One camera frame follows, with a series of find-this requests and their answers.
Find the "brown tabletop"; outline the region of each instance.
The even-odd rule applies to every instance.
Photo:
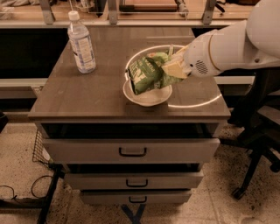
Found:
[[[190,42],[184,27],[90,27],[97,68],[78,71],[67,45],[53,69],[29,117],[37,121],[209,121],[230,114],[213,77],[189,77],[172,85],[171,97],[143,107],[123,93],[125,67],[139,51],[161,45],[185,46]]]

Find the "drawer front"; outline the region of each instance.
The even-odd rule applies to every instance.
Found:
[[[141,192],[81,192],[85,204],[155,204],[185,203],[191,197],[190,191],[141,191]]]
[[[65,181],[79,190],[191,189],[200,184],[203,172],[71,174]]]
[[[210,161],[219,144],[218,138],[43,140],[52,160],[61,164],[204,163]]]

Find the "cabinet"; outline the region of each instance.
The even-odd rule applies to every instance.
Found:
[[[65,181],[88,204],[184,203],[203,179],[229,111],[213,77],[190,77],[142,107],[123,94],[127,61],[149,46],[188,44],[182,27],[93,27],[97,68],[81,74],[69,45],[29,117]]]

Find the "water bottle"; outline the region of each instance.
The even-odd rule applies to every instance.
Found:
[[[89,74],[95,70],[96,63],[88,28],[80,22],[78,11],[71,10],[68,16],[70,19],[68,36],[73,56],[79,71],[83,74]]]

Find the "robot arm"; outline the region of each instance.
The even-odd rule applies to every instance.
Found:
[[[280,1],[262,0],[247,20],[198,36],[184,54],[192,75],[280,67]]]

